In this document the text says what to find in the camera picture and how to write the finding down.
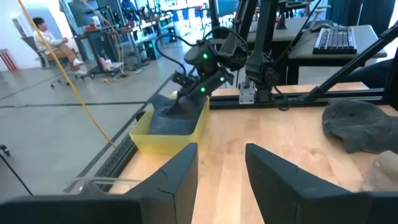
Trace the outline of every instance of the yellow bin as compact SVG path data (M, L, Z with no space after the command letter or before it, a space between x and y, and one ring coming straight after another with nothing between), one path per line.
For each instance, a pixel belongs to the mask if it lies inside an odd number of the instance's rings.
M197 126L195 127L193 133L186 136L174 136L147 134L149 131L150 121L154 114L154 109L147 110L138 123L129 132L130 138L137 146L138 150L143 153L173 156L191 142L196 142L199 146L201 135L205 129L209 112L210 102L208 98L203 106Z

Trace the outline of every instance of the yellow hose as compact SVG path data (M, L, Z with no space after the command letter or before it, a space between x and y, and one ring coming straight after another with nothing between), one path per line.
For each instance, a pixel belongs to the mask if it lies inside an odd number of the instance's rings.
M83 106L83 108L85 109L88 117L92 120L92 122L94 123L94 125L97 127L97 129L100 131L100 133L104 136L104 138L110 143L110 145L112 145L114 148L116 148L115 144L112 142L112 140L110 140L110 138L105 134L105 132L100 128L100 126L98 125L98 123L96 122L96 120L94 119L93 115L91 114L90 110L88 109L86 103L84 102L84 100L81 98L79 92L77 91L76 87L74 86L74 84L72 83L72 81L70 80L69 76L67 75L65 69L63 69L60 61L58 60L57 56L54 54L54 52L52 51L51 47L49 46L49 44L47 43L47 41L45 41L41 31L39 31L39 29L37 28L37 26L35 25L35 23L33 22L32 18L30 17L29 13L27 12L24 4L21 2L21 0L18 0L19 5L21 6L22 10L24 11L24 14L26 16L26 18L28 18L28 20L30 21L30 23L32 24L33 28L36 30L37 34L39 35L40 39L42 40L42 42L45 45L45 48L50 52L51 56L54 58L55 62L57 63L58 67L60 68L63 76L65 77L66 81L70 84L70 87L72 88L74 94L76 95L76 97L79 99L79 102L81 103L81 105Z

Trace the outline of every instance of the white shoes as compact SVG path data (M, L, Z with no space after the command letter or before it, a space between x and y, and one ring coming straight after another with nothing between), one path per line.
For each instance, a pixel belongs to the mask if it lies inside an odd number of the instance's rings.
M83 62L76 58L76 59L73 60L72 65L73 66L83 65Z
M87 75L87 71L82 69L72 72L74 75Z

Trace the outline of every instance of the metal bracket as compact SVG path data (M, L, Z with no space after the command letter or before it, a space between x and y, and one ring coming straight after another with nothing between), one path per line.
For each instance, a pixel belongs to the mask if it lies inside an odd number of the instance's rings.
M239 104L253 104L254 94L256 90L254 89L254 82L249 82L245 86L245 82L239 84Z

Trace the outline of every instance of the gray cap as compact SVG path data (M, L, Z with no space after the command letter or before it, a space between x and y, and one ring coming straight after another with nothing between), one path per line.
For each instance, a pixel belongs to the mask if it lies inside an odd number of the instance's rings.
M398 153L398 117L385 114L374 104L333 99L323 112L322 126L325 134L343 139L347 153Z

